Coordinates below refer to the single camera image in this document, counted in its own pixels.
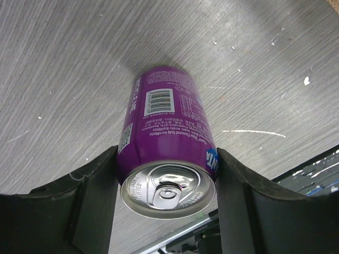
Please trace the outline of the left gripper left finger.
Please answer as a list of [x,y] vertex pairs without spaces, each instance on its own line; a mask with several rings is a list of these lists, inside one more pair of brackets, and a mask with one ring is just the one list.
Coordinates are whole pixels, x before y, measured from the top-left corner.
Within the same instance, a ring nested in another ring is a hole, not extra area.
[[28,194],[1,195],[1,253],[108,253],[117,148]]

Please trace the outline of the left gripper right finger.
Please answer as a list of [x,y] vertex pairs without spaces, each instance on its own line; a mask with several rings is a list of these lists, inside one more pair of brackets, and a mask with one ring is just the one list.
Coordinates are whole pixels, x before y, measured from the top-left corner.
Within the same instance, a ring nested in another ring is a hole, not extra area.
[[338,192],[302,195],[218,154],[223,253],[338,253]]

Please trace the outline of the purple can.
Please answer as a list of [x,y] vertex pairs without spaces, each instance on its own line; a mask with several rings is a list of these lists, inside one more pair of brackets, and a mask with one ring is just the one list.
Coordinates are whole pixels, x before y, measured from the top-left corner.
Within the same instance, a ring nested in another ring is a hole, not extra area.
[[156,66],[135,80],[116,163],[121,199],[139,215],[180,219],[212,202],[217,148],[185,70]]

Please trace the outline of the burlap canvas tote bag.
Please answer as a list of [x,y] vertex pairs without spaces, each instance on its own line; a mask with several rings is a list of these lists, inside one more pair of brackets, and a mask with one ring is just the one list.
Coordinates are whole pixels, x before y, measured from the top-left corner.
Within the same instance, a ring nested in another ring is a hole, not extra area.
[[339,9],[339,0],[327,0],[328,3],[331,5],[331,7],[335,10],[338,11]]

